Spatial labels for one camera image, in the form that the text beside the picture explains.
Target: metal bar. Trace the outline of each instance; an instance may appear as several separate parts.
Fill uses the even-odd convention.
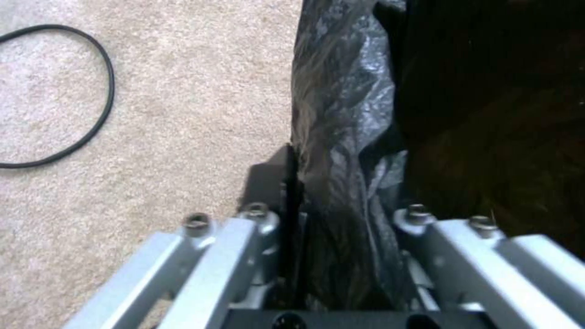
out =
[[[415,257],[433,280],[441,309],[477,301],[501,328],[579,328],[485,244],[467,221],[429,225]]]
[[[255,222],[229,219],[201,257],[159,329],[220,328],[229,303],[249,288],[259,243]]]
[[[136,328],[163,293],[181,287],[199,253],[188,238],[155,233],[64,328]]]
[[[543,235],[502,242],[497,250],[579,324],[585,326],[585,266]]]

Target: black plastic part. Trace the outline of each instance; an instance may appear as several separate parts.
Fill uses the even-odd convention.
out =
[[[280,216],[279,275],[284,279],[267,306],[271,309],[302,308],[300,289],[304,223],[298,207],[302,185],[297,179],[297,160],[291,145],[284,145],[265,163],[250,167],[238,211],[250,203],[265,203]]]
[[[482,312],[307,312],[230,310],[223,329],[489,329],[495,328]]]
[[[99,53],[104,58],[104,62],[106,64],[106,69],[108,71],[108,95],[106,97],[106,105],[104,106],[104,110],[102,111],[102,114],[99,116],[95,125],[90,129],[89,132],[87,132],[80,140],[78,140],[73,145],[71,145],[71,146],[67,147],[66,149],[59,151],[51,156],[48,156],[44,159],[37,160],[37,161],[23,162],[23,163],[0,163],[0,168],[2,168],[2,169],[21,169],[21,168],[42,166],[42,165],[46,165],[46,164],[51,163],[51,162],[55,162],[57,160],[60,160],[64,157],[72,154],[73,152],[75,152],[76,150],[80,149],[85,144],[87,144],[87,142],[89,142],[98,133],[99,129],[102,128],[102,125],[104,125],[106,119],[108,118],[109,113],[112,110],[113,96],[114,96],[114,89],[115,89],[112,61],[110,60],[108,53],[106,52],[104,47],[102,47],[102,45],[97,40],[95,40],[92,36],[90,36],[89,34],[83,32],[83,31],[80,31],[78,29],[75,29],[75,28],[72,28],[69,26],[64,26],[64,25],[57,25],[57,24],[36,25],[36,26],[31,26],[29,28],[20,29],[20,30],[5,34],[3,36],[0,36],[0,43],[12,40],[12,39],[17,38],[19,36],[23,36],[23,35],[38,32],[38,31],[43,31],[43,30],[63,30],[63,31],[74,33],[74,34],[79,35],[79,36],[83,37],[84,39],[88,40],[91,44],[93,44],[98,49]]]
[[[298,256],[311,309],[405,310],[412,298],[390,222],[407,151],[394,121],[390,50],[400,45],[385,29],[400,26],[405,10],[406,1],[303,2],[291,140],[308,215]],[[396,21],[382,25],[374,11]]]

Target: brown surface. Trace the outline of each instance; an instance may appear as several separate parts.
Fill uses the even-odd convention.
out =
[[[288,140],[300,1],[0,2],[0,34],[62,23],[112,57],[112,115],[50,166],[0,171],[0,327],[56,328],[154,231],[233,213],[248,166]],[[0,161],[47,156],[94,123],[104,65],[76,37],[0,45]]]

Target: silver metal frame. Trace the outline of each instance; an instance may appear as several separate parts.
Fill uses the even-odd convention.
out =
[[[400,245],[432,281],[442,310],[478,303],[501,328],[579,328],[561,305],[498,253],[495,247],[505,241],[501,232],[483,238],[466,220],[432,218],[426,225],[412,224],[405,210],[395,213],[394,224]],[[576,280],[572,286],[585,287],[585,277]],[[578,305],[584,302],[581,297]]]

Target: black plastic bag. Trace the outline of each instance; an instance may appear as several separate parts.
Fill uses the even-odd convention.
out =
[[[292,144],[308,209],[307,293],[330,309],[404,308],[389,218],[407,159],[374,1],[307,0],[292,68]],[[398,16],[404,3],[390,4]]]

